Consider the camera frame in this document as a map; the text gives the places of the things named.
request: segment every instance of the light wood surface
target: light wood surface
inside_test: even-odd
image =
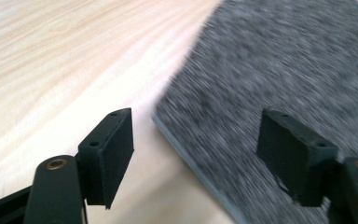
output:
[[[0,0],[0,198],[132,107],[129,169],[112,210],[89,206],[89,223],[233,223],[151,120],[218,4]]]

